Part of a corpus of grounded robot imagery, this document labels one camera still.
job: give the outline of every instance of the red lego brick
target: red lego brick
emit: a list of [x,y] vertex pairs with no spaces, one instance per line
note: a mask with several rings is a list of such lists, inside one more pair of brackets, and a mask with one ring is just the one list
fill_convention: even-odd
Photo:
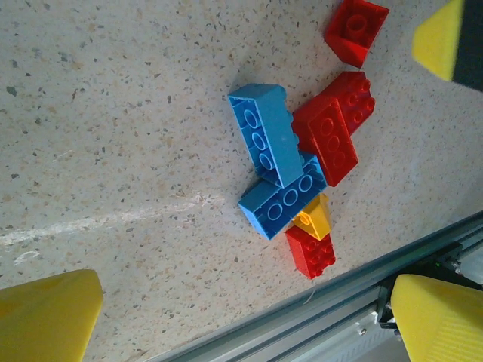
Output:
[[324,39],[340,60],[361,68],[388,13],[388,8],[364,0],[344,0]]
[[294,256],[295,266],[308,279],[322,275],[325,268],[335,263],[330,234],[319,241],[296,226],[289,228],[285,234]]
[[327,184],[336,186],[357,163],[357,154],[335,97],[322,94],[294,113],[292,123],[302,151],[317,155]]
[[321,93],[337,98],[349,134],[353,134],[374,111],[376,100],[371,97],[370,88],[371,82],[364,72],[342,72]]

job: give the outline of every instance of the speckled floor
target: speckled floor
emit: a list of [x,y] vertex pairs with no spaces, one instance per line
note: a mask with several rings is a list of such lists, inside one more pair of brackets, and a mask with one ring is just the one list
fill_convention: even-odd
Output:
[[330,189],[336,264],[311,282],[237,208],[254,174],[226,95],[283,85],[296,109],[344,66],[330,1],[0,4],[0,287],[93,268],[85,360],[145,360],[481,209],[483,94],[410,57],[445,3],[391,13],[363,68],[377,100]]

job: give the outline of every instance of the blue lego brick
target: blue lego brick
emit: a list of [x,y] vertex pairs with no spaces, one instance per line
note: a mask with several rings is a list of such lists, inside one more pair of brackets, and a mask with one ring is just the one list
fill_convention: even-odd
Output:
[[285,188],[261,180],[238,203],[251,225],[269,240],[327,187],[317,157],[300,154],[304,160],[301,177]]
[[243,139],[257,175],[286,187],[303,174],[292,131],[292,114],[285,107],[287,93],[280,85],[247,84],[229,95]]

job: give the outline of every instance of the metal frame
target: metal frame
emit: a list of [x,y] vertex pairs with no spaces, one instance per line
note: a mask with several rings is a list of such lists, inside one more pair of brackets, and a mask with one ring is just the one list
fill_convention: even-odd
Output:
[[483,212],[149,362],[293,360],[376,311],[384,279],[454,242],[463,245],[463,255],[482,245]]

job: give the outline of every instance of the yellow foam pad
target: yellow foam pad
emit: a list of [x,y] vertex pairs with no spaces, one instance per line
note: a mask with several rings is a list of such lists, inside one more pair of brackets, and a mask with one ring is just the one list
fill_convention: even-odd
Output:
[[0,290],[0,360],[80,362],[102,298],[86,269]]
[[411,362],[483,361],[483,292],[399,275],[392,311]]
[[453,78],[464,0],[450,0],[414,32],[413,58],[445,81]]
[[320,194],[314,198],[297,214],[294,224],[319,241],[325,238],[331,232],[328,197]]

